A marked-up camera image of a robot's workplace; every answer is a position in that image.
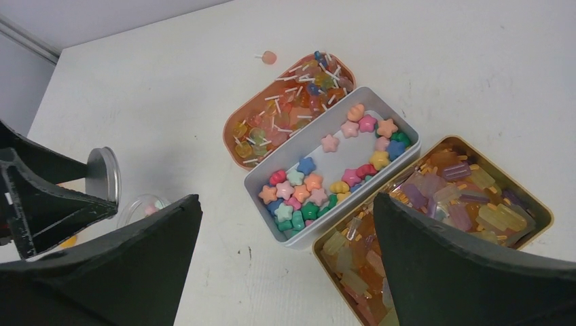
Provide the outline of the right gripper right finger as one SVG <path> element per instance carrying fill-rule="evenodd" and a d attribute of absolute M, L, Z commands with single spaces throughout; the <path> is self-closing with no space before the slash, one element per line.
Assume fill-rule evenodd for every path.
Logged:
<path fill-rule="evenodd" d="M 374 222 L 401 325 L 574 325 L 575 264 L 492 244 L 380 193 Z"/>

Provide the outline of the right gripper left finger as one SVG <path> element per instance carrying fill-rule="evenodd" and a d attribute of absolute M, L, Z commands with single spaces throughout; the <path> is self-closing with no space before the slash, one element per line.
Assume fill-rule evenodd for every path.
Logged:
<path fill-rule="evenodd" d="M 1 265 L 2 325 L 172 325 L 202 220 L 191 194 L 137 222 Z"/>

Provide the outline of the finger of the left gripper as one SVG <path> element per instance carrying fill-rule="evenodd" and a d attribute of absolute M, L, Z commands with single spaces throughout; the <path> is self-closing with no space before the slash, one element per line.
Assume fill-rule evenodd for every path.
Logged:
<path fill-rule="evenodd" d="M 88 173 L 86 163 L 29 140 L 1 120 L 1 149 L 8 148 L 14 149 L 36 175 L 53 184 L 83 179 Z"/>
<path fill-rule="evenodd" d="M 86 194 L 85 178 L 53 184 L 14 149 L 1 150 L 1 218 L 22 259 L 57 247 L 117 211 L 114 203 Z"/>

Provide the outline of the orange plastic scoop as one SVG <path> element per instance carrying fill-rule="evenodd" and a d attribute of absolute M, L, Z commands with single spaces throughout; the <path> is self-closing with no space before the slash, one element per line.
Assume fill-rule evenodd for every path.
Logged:
<path fill-rule="evenodd" d="M 68 238 L 67 240 L 65 240 L 64 242 L 59 244 L 58 247 L 61 249 L 68 249 L 68 248 L 74 247 L 77 243 L 77 239 L 78 239 L 78 236 L 73 235 L 72 237 Z"/>

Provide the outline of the silver round jar lid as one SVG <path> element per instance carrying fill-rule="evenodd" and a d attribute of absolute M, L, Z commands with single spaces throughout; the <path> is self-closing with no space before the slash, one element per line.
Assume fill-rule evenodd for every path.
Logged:
<path fill-rule="evenodd" d="M 86 194 L 119 206 L 122 192 L 118 159 L 110 147 L 94 148 L 86 163 Z"/>

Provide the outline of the clear plastic jar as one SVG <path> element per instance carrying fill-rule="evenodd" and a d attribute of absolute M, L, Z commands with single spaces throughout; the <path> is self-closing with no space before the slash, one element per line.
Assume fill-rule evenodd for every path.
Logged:
<path fill-rule="evenodd" d="M 153 194 L 141 194 L 127 204 L 119 214 L 116 228 L 123 228 L 131 223 L 142 220 L 170 205 L 170 201 Z"/>

